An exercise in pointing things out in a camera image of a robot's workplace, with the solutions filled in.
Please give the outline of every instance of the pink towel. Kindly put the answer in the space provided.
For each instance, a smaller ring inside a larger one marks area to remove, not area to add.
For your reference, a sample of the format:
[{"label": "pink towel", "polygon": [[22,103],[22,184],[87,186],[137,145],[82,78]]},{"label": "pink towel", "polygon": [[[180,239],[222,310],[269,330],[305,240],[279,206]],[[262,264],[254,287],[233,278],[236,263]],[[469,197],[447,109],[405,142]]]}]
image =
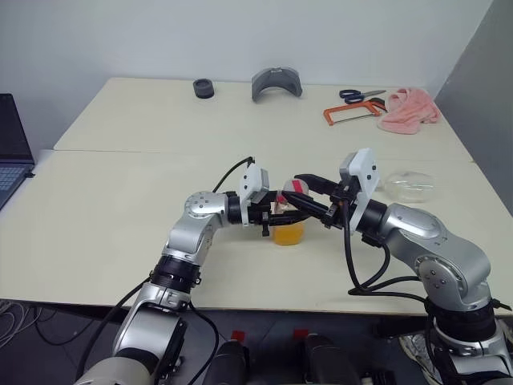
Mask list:
[{"label": "pink towel", "polygon": [[420,123],[436,123],[440,111],[427,92],[418,88],[401,88],[385,102],[388,114],[378,121],[381,130],[398,134],[416,134]]}]

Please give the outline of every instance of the white table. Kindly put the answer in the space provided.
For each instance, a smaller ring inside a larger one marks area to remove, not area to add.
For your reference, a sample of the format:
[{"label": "white table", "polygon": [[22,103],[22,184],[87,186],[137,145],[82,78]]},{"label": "white table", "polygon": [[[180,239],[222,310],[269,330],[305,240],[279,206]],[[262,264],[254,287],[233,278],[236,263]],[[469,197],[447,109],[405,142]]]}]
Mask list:
[{"label": "white table", "polygon": [[[294,162],[260,156],[271,185],[298,172],[336,180],[340,157],[320,153]],[[18,191],[0,217],[0,298],[112,305],[142,280],[160,256],[168,230],[182,214],[186,197],[212,188],[235,161],[222,152],[200,155],[144,152],[56,151],[37,176]],[[405,167],[402,160],[379,160],[383,175]],[[408,169],[437,181],[436,197],[417,205],[439,216],[461,237],[487,253],[492,293],[511,296],[513,222],[478,167],[464,160],[409,161]],[[224,188],[237,186],[239,172]],[[375,199],[390,203],[382,192]],[[299,245],[283,247],[262,238],[261,229],[220,230],[192,295],[197,306],[216,309],[311,310],[424,314],[406,299],[350,297],[350,279],[341,256],[341,233],[314,219]],[[360,277],[382,262],[380,250],[353,237]],[[388,278],[410,275],[399,261]],[[420,283],[398,290],[424,295]]]},{"label": "white table", "polygon": [[[341,89],[355,86],[306,85],[299,99],[281,89],[268,90],[258,103],[251,99],[250,83],[215,82],[214,87],[211,99],[198,99],[192,81],[111,79],[55,149],[198,154],[216,162],[220,154],[232,160],[283,154],[296,161],[321,153],[343,159],[371,147],[379,159],[471,160],[445,119],[412,136],[382,131],[375,118],[330,127],[322,112],[342,104]],[[359,109],[344,116],[365,113]]]}]

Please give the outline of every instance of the laptop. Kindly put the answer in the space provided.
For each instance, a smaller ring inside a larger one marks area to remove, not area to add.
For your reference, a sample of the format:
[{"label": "laptop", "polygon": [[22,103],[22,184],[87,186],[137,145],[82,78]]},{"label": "laptop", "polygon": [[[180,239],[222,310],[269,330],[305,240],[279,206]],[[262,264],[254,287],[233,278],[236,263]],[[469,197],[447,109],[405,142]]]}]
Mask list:
[{"label": "laptop", "polygon": [[0,94],[0,209],[34,176],[34,158],[11,94]]}]

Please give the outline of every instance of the gray wall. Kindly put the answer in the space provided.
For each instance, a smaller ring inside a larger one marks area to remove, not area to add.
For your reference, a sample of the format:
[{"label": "gray wall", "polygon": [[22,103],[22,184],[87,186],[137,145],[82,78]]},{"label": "gray wall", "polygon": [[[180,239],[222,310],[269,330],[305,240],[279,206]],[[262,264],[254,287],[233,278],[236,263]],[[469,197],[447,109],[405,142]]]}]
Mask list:
[{"label": "gray wall", "polygon": [[0,0],[0,91],[51,148],[112,76],[440,90],[491,0]]},{"label": "gray wall", "polygon": [[436,102],[513,214],[513,1],[493,1]]}]

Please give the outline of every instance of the laptop keyboard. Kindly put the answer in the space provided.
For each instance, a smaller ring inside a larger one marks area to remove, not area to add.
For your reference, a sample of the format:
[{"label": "laptop keyboard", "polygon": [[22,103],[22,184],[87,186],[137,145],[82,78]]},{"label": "laptop keyboard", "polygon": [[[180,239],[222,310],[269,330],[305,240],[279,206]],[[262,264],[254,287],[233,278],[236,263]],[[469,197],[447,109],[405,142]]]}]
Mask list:
[{"label": "laptop keyboard", "polygon": [[0,167],[0,191],[8,190],[24,169],[24,167]]}]

